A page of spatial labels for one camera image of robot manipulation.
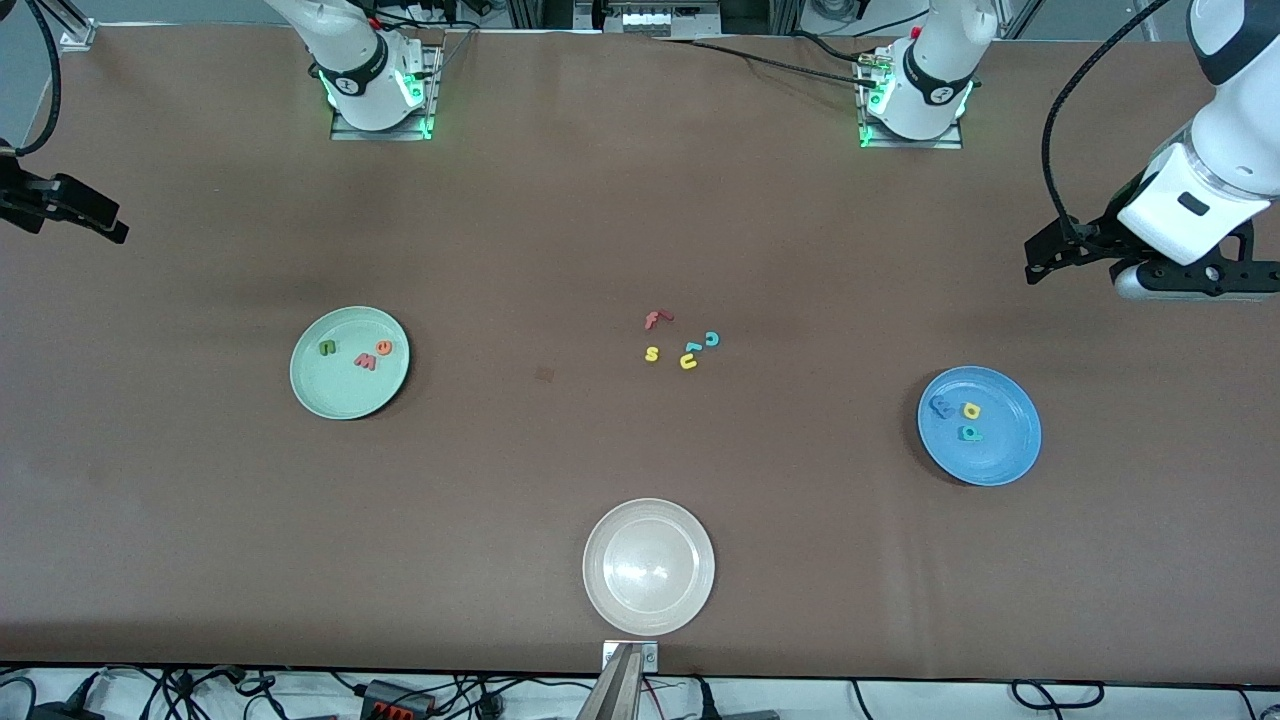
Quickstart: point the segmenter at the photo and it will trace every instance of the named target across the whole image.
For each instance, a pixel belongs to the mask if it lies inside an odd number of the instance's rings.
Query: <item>black cable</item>
[[[863,700],[863,688],[858,685],[858,680],[850,679],[849,682],[854,684],[854,697],[858,698],[858,708],[863,711],[863,717],[867,720],[874,720],[872,717],[872,711],[867,710],[867,701]]]
[[[873,27],[872,29],[867,29],[867,31],[859,32],[858,35],[850,35],[847,37],[863,37],[863,36],[870,35],[873,32],[879,32],[879,31],[882,31],[882,29],[884,29],[887,27],[893,27],[893,26],[897,26],[897,24],[909,23],[909,22],[911,22],[911,20],[914,20],[916,18],[923,18],[927,14],[929,14],[928,10],[922,10],[922,12],[911,15],[910,18],[902,18],[900,20],[893,20],[891,23],[882,24],[879,27]],[[845,60],[846,63],[856,63],[858,61],[858,55],[860,55],[860,53],[854,53],[854,54],[841,53],[840,50],[836,50],[835,47],[832,47],[831,45],[828,45],[827,41],[823,40],[820,35],[812,33],[812,32],[809,32],[806,29],[797,29],[797,31],[795,31],[791,35],[794,35],[795,37],[804,37],[805,40],[813,41],[813,44],[817,45],[818,47],[820,47],[823,53],[831,55],[832,58],[836,58],[837,60]]]
[[[882,29],[887,29],[887,28],[891,28],[891,27],[893,27],[893,26],[900,26],[900,24],[902,24],[902,23],[909,23],[909,22],[911,22],[911,20],[915,20],[915,19],[919,19],[919,18],[923,18],[924,15],[928,15],[928,14],[929,14],[929,10],[927,10],[927,9],[925,9],[925,10],[920,10],[919,13],[916,13],[916,14],[914,14],[914,15],[909,17],[909,18],[902,18],[902,19],[900,19],[900,20],[893,20],[893,22],[891,22],[891,23],[884,23],[884,24],[882,24],[882,26],[876,26],[876,27],[873,27],[873,28],[870,28],[870,29],[864,29],[864,31],[860,31],[860,32],[855,32],[855,33],[852,33],[852,35],[845,35],[845,36],[842,36],[842,37],[867,37],[868,35],[872,35],[872,33],[876,33],[876,32],[879,32],[879,31],[882,31]],[[842,24],[842,26],[837,27],[836,29],[829,29],[829,31],[827,31],[827,32],[824,32],[824,33],[822,33],[822,35],[826,35],[826,36],[833,36],[833,35],[836,35],[836,32],[837,32],[837,31],[841,31],[841,29],[845,29],[846,27],[849,27],[849,26],[854,24],[854,22],[855,22],[855,20],[849,20],[847,23],[845,23],[845,24]]]
[[[379,20],[379,24],[381,24],[384,29],[398,29],[402,27],[431,29],[439,27],[457,27],[457,26],[471,29],[480,29],[480,24],[474,23],[471,20],[415,20],[413,18],[406,18],[403,15],[393,15],[392,13],[388,13],[387,10],[381,10],[378,8],[372,10],[372,14],[392,20],[390,23],[383,23],[381,20]]]
[[[1048,109],[1048,117],[1044,118],[1044,133],[1041,136],[1041,169],[1044,172],[1044,187],[1048,188],[1048,199],[1053,202],[1053,210],[1057,211],[1057,220],[1059,224],[1062,225],[1062,233],[1066,236],[1068,242],[1074,241],[1092,252],[1102,255],[1108,254],[1080,237],[1080,233],[1075,229],[1075,223],[1071,222],[1070,215],[1066,213],[1066,206],[1062,204],[1062,196],[1057,192],[1057,183],[1053,182],[1053,168],[1050,163],[1050,145],[1053,140],[1053,126],[1057,123],[1057,114],[1062,110],[1062,105],[1066,102],[1066,99],[1070,97],[1075,86],[1080,85],[1084,76],[1093,69],[1093,65],[1098,64],[1098,60],[1110,53],[1111,49],[1115,47],[1121,38],[1124,38],[1124,36],[1133,31],[1133,28],[1142,24],[1142,22],[1149,18],[1152,13],[1164,8],[1167,3],[1169,0],[1152,0],[1149,5],[1139,10],[1133,18],[1129,19],[1129,22],[1117,29],[1115,35],[1108,37],[1106,42],[1094,50],[1084,64],[1075,70],[1071,79],[1066,81],[1066,85],[1062,86],[1062,91],[1057,94],[1057,99],[1053,100],[1053,104]]]
[[[96,680],[101,674],[102,671],[99,670],[88,678],[84,678],[79,687],[77,687],[76,691],[67,698],[67,702],[64,702],[63,706],[73,715],[79,715],[79,712],[84,710],[84,703],[88,702],[88,692],[93,688],[93,680]]]
[[[486,693],[486,697],[498,697],[502,693],[504,693],[504,692],[509,691],[511,688],[518,685],[520,683],[525,683],[525,682],[527,682],[525,678],[521,678],[518,680],[512,680],[512,682],[507,683],[506,685],[502,685],[500,688],[498,688],[498,689],[495,689],[495,691],[493,691],[490,693]],[[467,703],[466,707],[463,707],[462,710],[456,711],[453,715],[449,715],[449,716],[444,717],[444,720],[456,720],[457,717],[462,717],[463,715],[470,714],[471,710],[475,706],[477,706],[477,705],[480,705],[480,700],[477,700],[477,701],[475,701],[472,703]]]
[[[792,65],[790,63],[783,63],[781,60],[773,60],[771,58],[762,58],[759,55],[753,55],[750,53],[744,53],[741,50],[733,50],[731,47],[723,47],[721,45],[707,45],[705,42],[699,42],[696,40],[691,40],[691,41],[677,40],[675,42],[681,42],[681,44],[685,44],[685,45],[691,45],[694,47],[705,47],[708,50],[716,50],[717,53],[727,53],[730,55],[735,55],[735,56],[744,58],[744,59],[748,59],[748,60],[755,60],[756,63],[764,63],[765,65],[773,65],[774,68],[782,68],[785,70],[791,70],[794,73],[804,73],[806,76],[820,77],[820,78],[826,78],[826,79],[833,79],[833,81],[837,81],[837,82],[847,82],[849,85],[858,85],[858,86],[861,86],[861,87],[876,87],[876,83],[872,82],[872,81],[869,81],[869,79],[855,78],[855,77],[849,77],[849,76],[837,76],[835,73],[824,73],[822,70],[815,70],[813,68],[803,68],[800,65]]]
[[[916,13],[916,14],[911,15],[910,18],[902,18],[902,19],[900,19],[900,20],[893,20],[893,22],[891,22],[891,23],[884,23],[884,24],[882,24],[882,26],[876,26],[876,27],[873,27],[872,29],[864,29],[864,31],[861,31],[861,32],[855,32],[854,35],[846,35],[845,37],[867,37],[868,35],[870,35],[870,33],[873,33],[873,32],[879,32],[879,31],[882,31],[882,29],[886,29],[886,28],[891,28],[891,27],[893,27],[893,26],[900,26],[900,24],[902,24],[902,23],[909,23],[909,22],[911,22],[911,20],[915,20],[915,19],[919,19],[919,18],[923,18],[924,15],[928,15],[928,14],[929,14],[929,12],[928,12],[928,10],[920,10],[919,13]]]
[[[1048,692],[1048,689],[1046,689],[1044,685],[1038,680],[1014,680],[1012,683],[1009,684],[1009,687],[1014,692],[1014,700],[1018,701],[1018,705],[1021,705],[1023,707],[1028,710],[1034,710],[1037,712],[1042,712],[1044,710],[1052,710],[1053,717],[1056,717],[1057,720],[1062,720],[1064,710],[1088,710],[1102,702],[1102,698],[1105,698],[1107,694],[1106,685],[1102,683],[1079,683],[1079,684],[1094,688],[1096,691],[1098,691],[1098,694],[1084,702],[1057,702],[1057,700]],[[1044,702],[1032,702],[1024,698],[1023,694],[1018,691],[1020,685],[1030,685],[1036,688],[1039,692],[1039,694],[1044,698]]]
[[[797,29],[797,31],[792,32],[791,35],[794,35],[796,37],[804,37],[804,38],[812,40],[813,44],[817,45],[818,47],[820,47],[823,53],[831,55],[832,58],[836,58],[837,60],[844,60],[846,63],[856,63],[858,61],[858,55],[850,55],[847,53],[841,53],[840,50],[836,50],[831,45],[827,45],[826,40],[823,40],[822,37],[819,37],[819,36],[817,36],[817,35],[814,35],[814,33],[812,33],[812,32],[809,32],[806,29]]]
[[[575,682],[575,680],[539,680],[538,678],[524,678],[524,680],[526,683],[534,683],[535,685],[547,685],[549,688],[556,688],[556,687],[559,687],[559,685],[573,685],[575,688],[582,688],[585,691],[593,691],[593,689],[595,689],[594,685],[589,685],[586,683],[579,683],[579,682]],[[676,685],[663,685],[663,687],[666,687],[666,688],[673,688]],[[657,683],[654,683],[654,688],[655,689],[662,689],[662,688],[658,687]]]
[[[694,675],[694,679],[698,680],[698,685],[703,691],[701,720],[721,720],[719,710],[716,708],[716,696],[712,694],[712,687],[701,675]]]
[[[6,685],[26,685],[27,691],[31,692],[31,700],[27,702],[27,715],[24,717],[31,717],[32,711],[36,710],[36,683],[32,683],[27,678],[9,678],[8,680],[0,680],[0,688]]]
[[[49,54],[49,77],[50,77],[50,97],[49,97],[49,115],[45,118],[45,127],[36,136],[36,140],[31,141],[31,145],[23,147],[15,147],[9,152],[14,158],[22,158],[24,155],[31,155],[36,150],[40,150],[49,142],[49,138],[54,136],[54,128],[58,127],[58,114],[63,109],[63,64],[58,59],[58,44],[54,42],[54,33],[49,29],[49,23],[45,20],[45,14],[40,10],[40,5],[36,5],[36,0],[27,0],[27,8],[31,9],[31,14],[36,15],[36,24],[40,26],[40,35],[45,38],[45,51]]]
[[[342,675],[339,675],[339,674],[337,674],[337,673],[329,673],[329,675],[330,675],[330,676],[332,676],[332,678],[333,678],[334,680],[338,680],[338,684],[339,684],[339,685],[342,685],[342,687],[347,688],[347,689],[348,689],[348,691],[351,691],[351,692],[356,692],[356,685],[353,685],[353,684],[348,683],[347,680],[343,680],[343,679],[342,679]]]
[[[1244,701],[1244,707],[1249,711],[1249,720],[1258,720],[1258,716],[1253,714],[1253,703],[1249,702],[1249,696],[1244,692],[1244,688],[1235,688],[1235,692],[1240,693],[1240,700]]]

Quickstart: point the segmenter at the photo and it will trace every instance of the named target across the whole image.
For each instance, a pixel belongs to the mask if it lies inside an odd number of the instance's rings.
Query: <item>white robotic arm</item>
[[[329,101],[352,127],[381,131],[421,106],[415,72],[422,45],[396,31],[375,31],[347,0],[265,0],[302,36]]]
[[[1280,197],[1280,3],[1194,0],[1188,29],[1217,88],[1213,100],[1156,150],[1101,218],[1074,233],[1055,222],[1029,240],[1029,283],[1111,258],[1120,260],[1112,266],[1117,292],[1133,300],[1280,292],[1280,263],[1252,258],[1251,222]],[[1219,249],[1229,236],[1240,241],[1239,258]]]
[[[998,24],[993,0],[931,0],[919,35],[888,47],[891,82],[872,96],[867,113],[909,140],[945,133],[964,110]]]

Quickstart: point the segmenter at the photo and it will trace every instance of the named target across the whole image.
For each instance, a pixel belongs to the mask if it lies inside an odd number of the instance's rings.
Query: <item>electrical cable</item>
[[[719,710],[716,708],[716,696],[712,694],[712,687],[701,675],[694,675],[694,679],[698,680],[698,685],[703,691],[701,720],[721,720]]]
[[[879,27],[873,27],[872,29],[859,32],[858,35],[850,35],[849,37],[863,37],[865,35],[870,35],[873,32],[884,29],[887,27],[893,27],[896,24],[909,23],[909,22],[911,22],[911,20],[914,20],[916,18],[923,18],[928,13],[929,13],[928,10],[924,10],[924,12],[920,12],[920,13],[916,13],[916,14],[911,15],[910,18],[902,18],[901,20],[895,20],[895,22],[888,23],[888,24],[883,24],[883,26],[879,26]],[[797,29],[797,31],[792,32],[791,35],[795,36],[795,37],[804,37],[805,40],[813,41],[813,44],[817,45],[819,49],[822,49],[823,53],[831,55],[832,58],[836,58],[837,60],[844,60],[846,63],[856,63],[858,61],[858,55],[860,55],[860,53],[855,53],[855,54],[841,53],[840,50],[836,50],[835,47],[832,47],[831,45],[828,45],[827,41],[822,38],[822,36],[812,33],[812,32],[809,32],[806,29]]]
[[[54,33],[49,29],[49,22],[45,20],[45,14],[41,12],[40,5],[36,0],[27,0],[27,8],[31,9],[31,14],[36,17],[36,24],[40,26],[40,36],[45,38],[45,51],[49,54],[49,115],[45,117],[45,127],[36,136],[36,140],[31,141],[31,145],[24,145],[22,147],[5,149],[5,154],[13,155],[14,158],[23,158],[31,155],[36,150],[40,150],[49,142],[49,138],[54,135],[54,128],[58,127],[58,114],[63,109],[63,64],[58,59],[58,44],[54,42]]]
[[[812,40],[814,42],[814,45],[817,45],[818,47],[822,49],[823,53],[831,55],[832,58],[836,58],[837,60],[844,60],[846,63],[856,63],[858,61],[858,55],[850,55],[847,53],[841,53],[840,50],[836,50],[831,45],[827,45],[826,40],[823,40],[822,37],[819,37],[819,36],[817,36],[817,35],[814,35],[814,33],[812,33],[812,32],[809,32],[806,29],[797,29],[797,31],[792,32],[791,35],[795,36],[795,37],[804,37],[804,38]]]
[[[873,32],[879,32],[882,29],[887,29],[887,28],[891,28],[893,26],[900,26],[902,23],[909,23],[911,20],[920,19],[924,15],[928,15],[928,14],[929,14],[929,10],[927,10],[927,9],[925,10],[920,10],[919,13],[916,13],[916,14],[909,17],[909,18],[902,18],[900,20],[893,20],[891,23],[884,23],[882,26],[876,26],[876,27],[873,27],[870,29],[864,29],[864,31],[860,31],[860,32],[855,32],[854,35],[846,35],[845,37],[867,37],[868,35],[870,35]]]
[[[800,65],[792,65],[791,63],[783,63],[781,60],[773,60],[771,58],[762,58],[760,55],[753,55],[751,53],[744,53],[741,50],[733,50],[731,47],[724,47],[721,45],[707,45],[698,40],[676,40],[673,42],[680,42],[684,45],[691,45],[694,47],[705,47],[708,50],[716,50],[717,53],[727,53],[737,58],[744,58],[746,60],[755,60],[756,63],[764,63],[765,65],[773,65],[774,68],[782,68],[785,70],[791,70],[794,73],[803,73],[806,76],[820,77],[826,79],[833,79],[837,82],[847,82],[849,85],[858,85],[861,87],[876,87],[876,83],[865,78],[855,78],[849,76],[837,76],[836,73],[824,73],[822,70],[815,70],[813,68],[804,68]]]
[[[453,50],[451,50],[449,54],[444,56],[444,61],[440,63],[439,72],[443,73],[444,68],[449,67],[449,63],[453,61],[453,56],[457,55],[463,47],[466,47],[467,41],[471,40],[471,36],[475,35],[475,33],[477,33],[477,32],[480,32],[480,27],[479,26],[476,26],[476,27],[468,29],[467,32],[462,33],[462,40],[460,40],[458,44],[457,44],[457,46],[454,46]]]
[[[339,675],[339,674],[337,674],[337,673],[329,673],[329,675],[330,675],[330,676],[332,676],[332,678],[333,678],[334,680],[338,680],[338,684],[339,684],[339,685],[342,685],[342,687],[347,688],[347,689],[348,689],[348,691],[351,691],[351,692],[356,692],[356,685],[353,685],[353,684],[348,683],[347,680],[343,680],[343,679],[342,679],[342,675]]]
[[[1235,688],[1235,692],[1240,693],[1240,700],[1244,701],[1244,707],[1249,711],[1249,720],[1258,720],[1258,716],[1253,714],[1253,703],[1249,702],[1249,694],[1244,692],[1244,688]]]
[[[1164,8],[1166,4],[1169,4],[1169,0],[1152,0],[1149,5],[1147,5],[1137,14],[1134,14],[1134,17],[1129,19],[1129,22],[1121,26],[1120,29],[1117,29],[1111,37],[1106,40],[1106,42],[1098,46],[1098,49],[1094,50],[1093,54],[1089,55],[1087,60],[1084,60],[1084,64],[1082,64],[1080,68],[1075,70],[1075,74],[1071,76],[1071,79],[1066,81],[1066,85],[1062,86],[1062,91],[1057,94],[1057,99],[1053,100],[1053,104],[1050,106],[1048,117],[1044,118],[1044,132],[1041,136],[1041,169],[1044,173],[1044,187],[1048,188],[1048,199],[1053,202],[1053,210],[1057,211],[1059,224],[1061,224],[1062,233],[1066,236],[1068,242],[1078,243],[1089,250],[1091,252],[1097,252],[1103,256],[1116,256],[1116,254],[1097,247],[1093,243],[1084,240],[1083,237],[1080,237],[1080,233],[1075,229],[1075,223],[1071,222],[1071,217],[1068,215],[1066,213],[1066,206],[1062,204],[1062,196],[1057,191],[1057,183],[1053,182],[1053,168],[1052,164],[1050,163],[1050,146],[1052,145],[1053,141],[1053,126],[1057,123],[1057,114],[1062,110],[1062,105],[1066,102],[1066,99],[1071,96],[1071,92],[1075,91],[1075,87],[1080,85],[1082,79],[1084,79],[1084,76],[1087,76],[1089,70],[1093,69],[1093,65],[1098,64],[1098,60],[1101,60],[1103,55],[1110,53],[1111,49],[1115,47],[1120,42],[1120,40],[1124,38],[1124,36],[1133,32],[1133,28],[1142,24],[1142,22],[1149,18],[1152,13]]]
[[[96,680],[101,674],[102,671],[97,670],[88,678],[81,680],[81,684],[67,698],[67,702],[63,703],[63,707],[70,711],[72,715],[79,715],[79,712],[84,710],[84,703],[88,702],[88,692],[93,689],[93,680]]]
[[[24,717],[31,717],[31,714],[36,710],[36,683],[32,683],[28,678],[9,678],[8,680],[0,680],[0,688],[8,685],[26,685],[27,691],[31,693],[31,700],[27,701],[27,715],[24,715]]]
[[[1009,684],[1009,687],[1012,691],[1014,700],[1018,701],[1018,705],[1021,705],[1023,707],[1028,710],[1034,710],[1037,712],[1052,710],[1053,717],[1056,720],[1062,720],[1064,710],[1088,710],[1102,702],[1102,698],[1107,696],[1106,685],[1103,683],[1079,683],[1079,684],[1094,688],[1096,691],[1098,691],[1098,694],[1084,702],[1057,702],[1057,700],[1048,692],[1048,689],[1046,689],[1044,685],[1038,680],[1014,680],[1012,683]],[[1032,702],[1024,698],[1023,694],[1018,691],[1020,685],[1030,685],[1036,688],[1046,702]]]
[[[874,720],[872,717],[872,711],[867,710],[867,701],[863,700],[863,688],[859,687],[858,680],[850,679],[849,682],[854,684],[854,697],[858,698],[858,708],[863,711],[863,717],[867,720]]]
[[[874,32],[879,32],[879,31],[882,31],[882,29],[888,29],[888,28],[891,28],[891,27],[893,27],[893,26],[900,26],[900,24],[902,24],[902,23],[909,23],[909,22],[911,22],[911,20],[915,20],[915,19],[919,19],[919,18],[923,18],[924,15],[928,15],[928,14],[929,14],[929,10],[928,10],[928,9],[925,9],[925,10],[920,10],[919,13],[916,13],[916,14],[914,14],[914,15],[909,17],[909,18],[902,18],[902,19],[900,19],[900,20],[893,20],[893,22],[891,22],[891,23],[884,23],[884,24],[882,24],[882,26],[876,26],[876,27],[873,27],[873,28],[870,28],[870,29],[864,29],[864,31],[859,31],[859,32],[855,32],[855,33],[852,33],[852,35],[845,35],[845,36],[842,36],[842,37],[867,37],[868,35],[872,35],[872,33],[874,33]],[[845,24],[842,24],[842,26],[837,27],[836,29],[828,29],[827,32],[823,32],[822,35],[824,35],[824,36],[827,36],[827,37],[831,37],[832,35],[835,35],[835,33],[837,33],[837,32],[840,32],[840,31],[845,29],[846,27],[849,27],[849,26],[854,24],[855,22],[856,22],[856,19],[852,19],[852,20],[849,20],[847,23],[845,23]]]
[[[667,714],[662,711],[662,703],[658,702],[658,693],[654,692],[653,683],[649,682],[649,678],[644,678],[644,689],[649,693],[649,697],[653,698],[653,707],[658,711],[658,720],[667,720]]]

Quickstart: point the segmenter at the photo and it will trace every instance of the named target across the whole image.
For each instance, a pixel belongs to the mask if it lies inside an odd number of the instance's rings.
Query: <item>wire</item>
[[[45,127],[36,136],[36,140],[31,141],[31,145],[23,147],[15,147],[8,150],[6,154],[12,154],[14,158],[22,158],[24,155],[31,155],[36,150],[40,150],[49,142],[49,138],[54,136],[54,128],[58,127],[58,114],[63,109],[63,64],[58,59],[58,44],[54,42],[54,33],[49,29],[49,23],[45,20],[45,14],[36,5],[36,0],[27,0],[27,8],[31,9],[31,14],[36,15],[36,24],[40,26],[40,35],[45,38],[45,51],[49,53],[49,78],[51,92],[49,97],[49,115],[45,118]]]
[[[925,9],[925,10],[920,10],[919,13],[916,13],[916,14],[911,15],[910,18],[902,18],[902,19],[900,19],[900,20],[893,20],[893,22],[891,22],[891,23],[884,23],[884,24],[882,24],[882,26],[876,26],[876,27],[873,27],[873,28],[870,28],[870,29],[864,29],[864,31],[859,31],[859,32],[855,32],[855,33],[852,33],[852,35],[846,35],[846,36],[844,36],[844,37],[867,37],[868,35],[872,35],[872,33],[876,33],[876,32],[879,32],[879,31],[882,31],[882,29],[888,29],[888,28],[891,28],[891,27],[893,27],[893,26],[900,26],[900,24],[902,24],[902,23],[909,23],[909,22],[911,22],[911,20],[915,20],[915,19],[919,19],[919,18],[923,18],[924,15],[928,15],[928,14],[929,14],[929,10],[927,10],[927,9]],[[856,19],[856,18],[854,18],[854,19],[849,20],[847,23],[845,23],[845,24],[842,24],[842,26],[837,27],[836,29],[828,29],[827,32],[824,32],[824,33],[822,33],[822,35],[826,35],[826,36],[828,36],[828,37],[829,37],[829,36],[832,36],[832,35],[836,35],[837,32],[840,32],[840,31],[845,29],[846,27],[849,27],[849,26],[854,24],[855,22],[858,22],[858,19]]]
[[[855,77],[849,77],[849,76],[837,76],[835,73],[824,73],[822,70],[815,70],[813,68],[803,68],[800,65],[792,65],[790,63],[783,63],[781,60],[773,60],[771,58],[762,58],[759,55],[753,55],[750,53],[742,53],[741,50],[733,50],[731,47],[724,47],[724,46],[721,46],[721,45],[707,45],[705,42],[699,42],[696,40],[691,40],[691,41],[680,41],[680,40],[677,40],[676,42],[682,42],[682,44],[686,44],[686,45],[692,45],[694,47],[705,47],[708,50],[716,50],[717,53],[727,53],[727,54],[735,55],[737,58],[744,58],[744,59],[748,59],[748,60],[755,60],[756,63],[764,63],[765,65],[773,65],[774,68],[782,68],[785,70],[791,70],[794,73],[803,73],[803,74],[806,74],[806,76],[833,79],[833,81],[837,81],[837,82],[847,82],[849,85],[858,85],[858,86],[861,86],[861,87],[876,87],[876,83],[873,81],[870,81],[870,79],[855,78]]]
[[[465,32],[462,35],[462,40],[458,41],[457,46],[454,46],[453,50],[451,50],[449,54],[444,58],[444,61],[440,63],[439,72],[443,73],[444,68],[449,67],[449,63],[453,60],[453,56],[457,55],[463,47],[466,47],[467,46],[467,41],[471,40],[471,36],[475,35],[475,33],[477,33],[477,32],[480,32],[480,26],[476,26],[476,27],[468,29],[467,32]]]
[[[854,684],[854,697],[858,698],[858,708],[863,711],[863,717],[867,720],[874,720],[872,717],[872,711],[867,710],[867,701],[863,700],[863,688],[859,687],[858,680],[851,679],[849,682]]]
[[[870,28],[870,29],[864,29],[864,31],[860,31],[860,32],[855,32],[854,35],[847,35],[847,36],[845,36],[845,37],[867,37],[868,35],[870,35],[870,33],[873,33],[873,32],[879,32],[879,31],[882,31],[882,29],[887,29],[887,28],[891,28],[891,27],[893,27],[893,26],[900,26],[900,24],[902,24],[902,23],[909,23],[909,22],[911,22],[911,20],[916,20],[916,19],[920,19],[920,18],[923,18],[924,15],[928,15],[928,14],[929,14],[929,10],[927,10],[927,9],[925,9],[925,10],[920,10],[919,13],[916,13],[916,14],[914,14],[914,15],[909,17],[909,18],[902,18],[902,19],[900,19],[900,20],[893,20],[893,22],[891,22],[891,23],[884,23],[884,24],[882,24],[882,26],[876,26],[876,27],[873,27],[873,28]]]
[[[1244,707],[1249,711],[1249,720],[1258,720],[1258,716],[1253,714],[1253,703],[1249,702],[1249,694],[1244,692],[1244,688],[1235,688],[1235,692],[1240,693],[1240,700],[1244,701]]]
[[[694,675],[698,680],[698,685],[703,691],[703,715],[701,720],[721,720],[719,710],[716,708],[716,696],[712,694],[712,687],[701,678],[701,675]]]
[[[36,683],[32,683],[27,678],[9,678],[8,680],[0,682],[0,688],[6,685],[26,685],[27,691],[31,693],[31,700],[27,702],[27,715],[31,717],[32,711],[36,710]]]
[[[534,683],[535,685],[547,685],[549,688],[561,687],[561,685],[573,685],[575,688],[582,688],[585,691],[593,691],[593,689],[595,689],[594,685],[589,685],[586,683],[579,683],[576,680],[540,680],[538,678],[506,678],[506,676],[503,676],[503,678],[489,678],[489,679],[493,680],[493,682],[495,682],[495,683],[499,682],[499,680],[525,680],[526,683]],[[676,685],[663,685],[663,687],[664,688],[673,688]]]
[[[837,60],[845,60],[846,63],[856,63],[858,61],[858,55],[850,55],[847,53],[841,53],[840,50],[836,50],[831,45],[827,45],[826,40],[823,40],[822,37],[819,37],[819,36],[817,36],[817,35],[814,35],[814,33],[812,33],[812,32],[809,32],[806,29],[797,29],[797,31],[795,31],[791,35],[794,35],[795,37],[805,37],[808,40],[812,40],[814,42],[814,45],[817,45],[818,47],[822,49],[823,53],[831,55],[832,58],[836,58]]]
[[[1038,680],[1014,680],[1012,683],[1009,684],[1009,687],[1010,689],[1012,689],[1014,700],[1018,701],[1018,705],[1021,705],[1023,707],[1028,710],[1034,710],[1037,712],[1044,710],[1052,710],[1053,717],[1056,717],[1057,720],[1062,720],[1064,710],[1088,710],[1102,702],[1102,698],[1105,698],[1107,694],[1106,685],[1102,683],[1082,683],[1082,684],[1097,689],[1098,694],[1084,702],[1059,702]],[[1030,685],[1036,688],[1039,692],[1039,694],[1046,700],[1046,702],[1032,702],[1024,698],[1023,694],[1018,692],[1019,685]]]
[[[923,18],[927,14],[929,14],[928,10],[922,10],[922,12],[911,15],[910,18],[902,18],[900,20],[893,20],[891,23],[882,24],[879,27],[873,27],[872,29],[865,29],[863,32],[859,32],[856,35],[850,35],[847,37],[863,37],[863,36],[870,35],[873,32],[879,32],[879,31],[882,31],[882,29],[884,29],[887,27],[893,27],[893,26],[899,26],[899,24],[902,24],[902,23],[909,23],[909,22],[911,22],[911,20],[914,20],[916,18]],[[855,53],[855,54],[841,53],[840,50],[836,50],[835,47],[832,47],[831,45],[828,45],[827,41],[822,38],[822,36],[814,35],[814,33],[812,33],[812,32],[809,32],[806,29],[797,29],[797,31],[795,31],[791,35],[794,35],[795,37],[804,37],[806,40],[812,40],[814,42],[814,45],[817,45],[818,47],[822,49],[823,53],[831,55],[832,58],[836,58],[837,60],[845,60],[846,63],[856,63],[858,61],[858,55],[860,55],[860,53]]]
[[[658,693],[654,692],[653,684],[649,678],[644,679],[644,689],[648,691],[649,697],[653,698],[653,706],[658,711],[658,720],[667,720],[667,714],[662,711],[662,703],[658,702]]]
[[[356,692],[356,685],[348,683],[347,680],[343,680],[342,675],[339,675],[337,673],[329,673],[329,675],[333,676],[334,680],[338,680],[339,685],[347,688],[351,692]]]
[[[1098,46],[1098,49],[1094,50],[1087,60],[1084,60],[1084,64],[1075,70],[1071,79],[1066,81],[1066,85],[1062,86],[1062,91],[1057,94],[1057,99],[1053,100],[1053,104],[1050,106],[1048,117],[1044,118],[1044,133],[1041,136],[1041,169],[1044,172],[1044,187],[1048,188],[1048,199],[1053,202],[1053,210],[1057,211],[1057,222],[1062,225],[1062,233],[1066,236],[1068,242],[1074,241],[1075,243],[1102,255],[1107,255],[1108,252],[1096,247],[1080,237],[1080,233],[1075,229],[1075,223],[1071,222],[1071,217],[1066,213],[1066,206],[1062,204],[1062,196],[1057,191],[1057,183],[1053,182],[1053,168],[1050,163],[1050,146],[1053,141],[1053,126],[1057,123],[1057,114],[1062,110],[1062,105],[1066,102],[1066,99],[1071,96],[1075,86],[1080,85],[1084,76],[1093,69],[1093,65],[1098,64],[1098,60],[1110,53],[1111,49],[1115,47],[1121,38],[1124,38],[1124,36],[1133,31],[1133,28],[1142,24],[1142,22],[1149,18],[1152,13],[1164,8],[1167,3],[1169,0],[1152,0],[1149,5],[1139,10],[1133,18],[1129,19],[1129,22],[1121,26],[1115,35]]]

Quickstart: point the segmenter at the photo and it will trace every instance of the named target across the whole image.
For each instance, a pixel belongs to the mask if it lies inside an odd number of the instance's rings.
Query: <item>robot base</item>
[[[874,54],[864,55],[854,63],[854,77],[870,79],[876,87],[856,88],[854,102],[858,105],[858,143],[861,147],[924,147],[932,150],[960,150],[964,137],[960,133],[960,119],[938,137],[931,140],[910,140],[888,129],[879,118],[867,111],[886,97],[893,86],[893,61],[888,58],[888,47],[877,47]]]
[[[399,123],[376,132],[352,127],[337,110],[333,110],[329,140],[371,140],[384,142],[431,140],[435,129],[435,106],[440,96],[440,67],[444,63],[444,54],[440,51],[440,46],[429,45],[424,47],[417,40],[411,40],[410,44],[421,49],[420,59],[416,63],[412,59],[410,60],[410,69],[413,73],[421,73],[424,79],[406,76],[404,95],[406,100],[412,99],[411,101],[417,101],[421,97],[424,99],[422,104],[410,111]],[[330,109],[333,109],[333,100],[330,100]]]

